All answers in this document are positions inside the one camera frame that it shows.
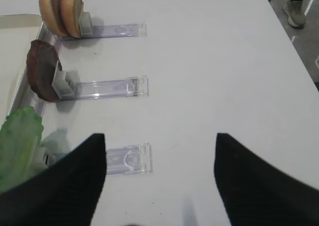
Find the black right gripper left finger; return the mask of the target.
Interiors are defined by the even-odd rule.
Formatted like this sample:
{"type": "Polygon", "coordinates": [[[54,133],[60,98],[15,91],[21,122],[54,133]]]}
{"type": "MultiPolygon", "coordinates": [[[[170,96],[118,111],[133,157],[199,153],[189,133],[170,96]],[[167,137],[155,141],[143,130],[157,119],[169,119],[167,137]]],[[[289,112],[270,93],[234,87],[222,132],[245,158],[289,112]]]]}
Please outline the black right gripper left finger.
{"type": "Polygon", "coordinates": [[[0,196],[2,226],[88,226],[106,178],[105,136],[96,133],[51,168],[0,196]]]}

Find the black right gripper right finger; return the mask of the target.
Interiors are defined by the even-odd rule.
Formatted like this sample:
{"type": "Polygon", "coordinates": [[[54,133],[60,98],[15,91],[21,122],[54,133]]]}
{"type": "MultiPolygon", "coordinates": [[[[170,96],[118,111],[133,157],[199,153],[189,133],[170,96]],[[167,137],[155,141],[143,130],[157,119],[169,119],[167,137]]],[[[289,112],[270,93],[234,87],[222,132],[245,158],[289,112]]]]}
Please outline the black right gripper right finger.
{"type": "Polygon", "coordinates": [[[227,133],[215,144],[215,182],[233,226],[317,226],[319,192],[227,133]]]}

